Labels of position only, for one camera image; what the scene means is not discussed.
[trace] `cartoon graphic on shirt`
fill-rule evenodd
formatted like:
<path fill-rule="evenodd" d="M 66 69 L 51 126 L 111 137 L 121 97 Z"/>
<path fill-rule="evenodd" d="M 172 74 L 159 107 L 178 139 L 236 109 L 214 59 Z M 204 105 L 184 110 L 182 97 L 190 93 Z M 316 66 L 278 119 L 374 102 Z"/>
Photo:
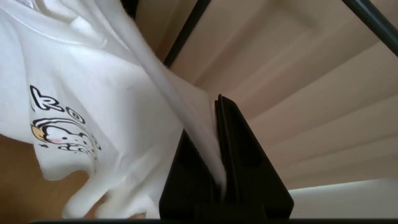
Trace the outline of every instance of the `cartoon graphic on shirt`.
<path fill-rule="evenodd" d="M 35 119 L 32 124 L 32 133 L 36 139 L 43 144 L 40 147 L 48 148 L 53 145 L 60 150 L 83 153 L 97 163 L 98 150 L 101 146 L 95 137 L 83 126 L 86 121 L 75 110 L 66 106 L 65 109 L 51 96 L 45 96 L 34 86 L 30 86 L 30 92 L 36 107 L 32 105 L 33 112 L 37 109 L 44 111 L 56 110 L 67 113 L 69 118 L 40 118 Z"/>

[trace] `white t-shirt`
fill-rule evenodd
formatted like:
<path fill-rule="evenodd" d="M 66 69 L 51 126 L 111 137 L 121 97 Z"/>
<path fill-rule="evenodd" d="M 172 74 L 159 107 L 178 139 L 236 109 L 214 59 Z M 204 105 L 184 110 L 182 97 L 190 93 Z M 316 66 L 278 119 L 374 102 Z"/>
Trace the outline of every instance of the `white t-shirt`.
<path fill-rule="evenodd" d="M 90 178 L 63 215 L 157 206 L 185 128 L 217 183 L 225 172 L 207 94 L 155 58 L 119 1 L 0 2 L 0 133 L 34 145 L 43 175 Z"/>

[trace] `wooden surface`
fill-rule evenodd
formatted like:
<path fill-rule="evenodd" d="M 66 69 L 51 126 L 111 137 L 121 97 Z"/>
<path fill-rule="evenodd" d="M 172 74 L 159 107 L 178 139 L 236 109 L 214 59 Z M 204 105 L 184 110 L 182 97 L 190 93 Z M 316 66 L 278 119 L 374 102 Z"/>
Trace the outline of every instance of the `wooden surface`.
<path fill-rule="evenodd" d="M 0 135 L 0 217 L 2 223 L 61 219 L 62 208 L 87 180 L 75 172 L 59 181 L 43 179 L 33 147 Z M 86 218 L 94 218 L 92 209 Z"/>

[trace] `curtain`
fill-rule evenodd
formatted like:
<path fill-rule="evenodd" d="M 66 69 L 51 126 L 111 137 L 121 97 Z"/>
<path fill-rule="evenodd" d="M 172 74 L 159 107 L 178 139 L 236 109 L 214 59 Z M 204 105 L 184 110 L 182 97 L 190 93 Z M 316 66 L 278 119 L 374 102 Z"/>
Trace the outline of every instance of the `curtain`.
<path fill-rule="evenodd" d="M 136 21 L 164 59 L 196 0 L 159 3 Z M 341 1 L 212 0 L 171 70 L 238 104 L 288 189 L 398 176 L 398 58 Z"/>

